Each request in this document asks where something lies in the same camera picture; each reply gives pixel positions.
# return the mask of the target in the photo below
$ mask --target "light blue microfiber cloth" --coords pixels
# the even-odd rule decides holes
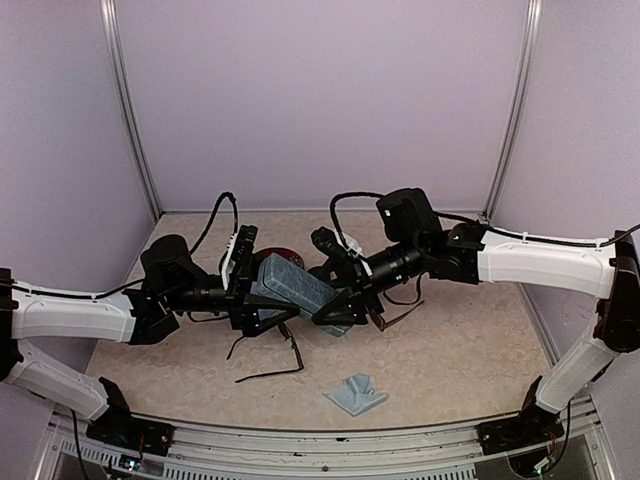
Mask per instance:
[[[354,417],[371,410],[388,397],[386,393],[375,393],[371,378],[366,373],[345,378],[342,386],[325,392],[324,396]]]

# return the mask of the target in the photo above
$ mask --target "metal corner post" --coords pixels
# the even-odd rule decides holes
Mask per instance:
[[[511,102],[511,111],[509,112],[509,122],[505,131],[500,148],[500,159],[496,168],[489,196],[484,207],[483,215],[492,221],[493,216],[500,200],[500,194],[507,178],[507,171],[513,155],[518,129],[520,127],[520,119],[524,110],[525,97],[527,87],[529,85],[529,76],[533,65],[533,55],[535,51],[536,41],[538,38],[538,27],[540,24],[540,16],[542,13],[542,0],[529,0],[529,9],[527,12],[527,23],[524,31],[524,39],[522,42],[522,53],[520,54],[520,66],[518,67],[518,77],[516,79],[516,88]]]
[[[154,222],[157,222],[162,215],[162,206],[156,187],[151,177],[151,171],[147,158],[142,148],[142,140],[140,131],[133,110],[133,102],[131,100],[131,92],[127,82],[127,73],[125,70],[124,56],[122,52],[122,44],[120,43],[120,33],[118,31],[118,19],[116,16],[115,0],[100,0],[100,10],[102,12],[102,23],[107,38],[107,47],[115,75],[118,98],[122,115],[127,127],[127,135],[131,143],[133,156],[136,164],[140,181],[144,190],[147,206]]]

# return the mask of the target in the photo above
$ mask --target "white wall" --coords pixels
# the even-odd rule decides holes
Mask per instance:
[[[241,208],[326,208],[411,185],[480,211],[527,3],[118,2],[163,207],[207,210],[230,189]]]
[[[24,281],[106,289],[152,227],[133,166],[99,3],[0,6],[0,266]],[[84,368],[91,342],[40,342]],[[51,405],[0,384],[1,478],[26,478]]]
[[[496,223],[593,238],[640,222],[640,3],[545,2],[531,85]],[[640,245],[640,236],[635,237]],[[561,352],[594,301],[528,288]],[[621,468],[638,478],[640,352],[615,362],[594,401]]]

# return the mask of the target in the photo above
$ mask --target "beige tabletop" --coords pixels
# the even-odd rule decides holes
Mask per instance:
[[[165,215],[150,242],[178,233],[192,244],[207,218]],[[340,218],[345,232],[360,242],[366,255],[389,244],[377,212],[345,212]],[[309,235],[321,225],[331,225],[325,213],[241,213],[240,221],[259,228],[257,249],[291,248],[307,267],[324,261]],[[194,255],[205,270],[218,271],[231,227],[231,215],[221,214]],[[141,276],[136,265],[131,279]],[[413,282],[389,294],[411,300]],[[305,363],[304,371],[297,374],[234,383],[255,373],[295,368],[290,344],[272,330],[240,342],[226,361],[240,333],[227,322],[193,324],[186,318],[180,319],[178,331],[158,345],[99,342],[88,373],[116,382],[133,411],[240,427],[392,428],[520,408],[528,386],[548,369],[548,363],[515,286],[424,279],[423,298],[421,307],[384,333],[369,324],[335,338],[309,320],[290,320]],[[387,318],[407,308],[385,306]],[[322,393],[358,372],[371,375],[376,391],[387,392],[389,398],[351,417]]]

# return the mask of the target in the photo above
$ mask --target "vertical metal pole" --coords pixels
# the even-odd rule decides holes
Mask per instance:
[[[529,10],[527,12],[527,23],[524,31],[524,40],[522,43],[522,53],[520,55],[520,66],[518,68],[518,78],[516,80],[516,89],[511,103],[511,111],[509,113],[509,123],[502,141],[500,149],[500,160],[493,177],[489,197],[484,207],[483,216],[490,222],[496,212],[500,194],[504,187],[507,177],[507,171],[513,155],[518,129],[520,127],[520,119],[524,110],[524,102],[529,84],[529,76],[531,66],[533,65],[533,54],[538,38],[538,26],[540,24],[540,15],[542,12],[542,0],[529,0]]]
[[[124,56],[122,53],[122,45],[120,43],[120,33],[118,31],[118,19],[116,17],[115,0],[100,0],[100,9],[102,12],[102,23],[107,37],[107,46],[111,56],[113,73],[115,75],[118,97],[120,99],[120,107],[127,127],[127,134],[131,143],[136,169],[142,182],[145,198],[151,216],[157,222],[162,215],[162,206],[156,187],[151,177],[151,171],[147,158],[142,148],[142,140],[140,139],[140,131],[133,110],[131,101],[131,92],[127,82],[127,73],[125,70]]]

